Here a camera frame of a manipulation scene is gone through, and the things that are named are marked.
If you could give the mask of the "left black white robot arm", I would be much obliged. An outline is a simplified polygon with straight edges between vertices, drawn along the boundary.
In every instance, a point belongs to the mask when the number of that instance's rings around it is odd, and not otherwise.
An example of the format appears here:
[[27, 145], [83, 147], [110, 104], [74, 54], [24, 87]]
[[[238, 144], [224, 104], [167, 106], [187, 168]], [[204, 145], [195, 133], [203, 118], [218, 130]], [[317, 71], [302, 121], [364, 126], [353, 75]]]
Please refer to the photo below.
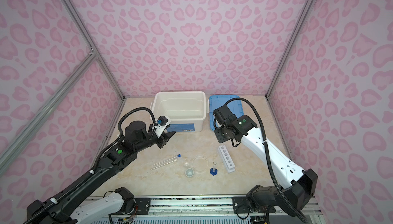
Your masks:
[[93, 193], [99, 186], [122, 171], [137, 158], [137, 153], [158, 145], [163, 147], [175, 134], [165, 133], [171, 120], [161, 116], [158, 125], [151, 125], [146, 130], [142, 121], [132, 122], [119, 135], [111, 146], [96, 160], [92, 169], [73, 182], [69, 187], [57, 195], [47, 199], [44, 203], [36, 200], [27, 210], [27, 224], [65, 224], [67, 221], [75, 222], [71, 214], [76, 208]]

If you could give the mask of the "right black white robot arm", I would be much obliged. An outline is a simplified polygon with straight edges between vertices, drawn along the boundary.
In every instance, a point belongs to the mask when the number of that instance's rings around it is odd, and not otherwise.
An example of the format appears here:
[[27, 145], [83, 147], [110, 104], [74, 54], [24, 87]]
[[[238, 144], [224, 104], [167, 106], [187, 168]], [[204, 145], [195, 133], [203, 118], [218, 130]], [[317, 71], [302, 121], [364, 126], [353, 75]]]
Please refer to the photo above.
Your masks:
[[246, 208], [250, 212], [280, 207], [284, 213], [296, 217], [303, 223], [308, 219], [302, 209], [314, 196], [318, 180], [317, 173], [305, 170], [289, 159], [268, 138], [264, 124], [255, 107], [251, 108], [257, 120], [248, 115], [237, 117], [227, 105], [213, 111], [219, 127], [215, 134], [219, 143], [236, 141], [246, 146], [267, 166], [273, 185], [256, 185], [246, 194]]

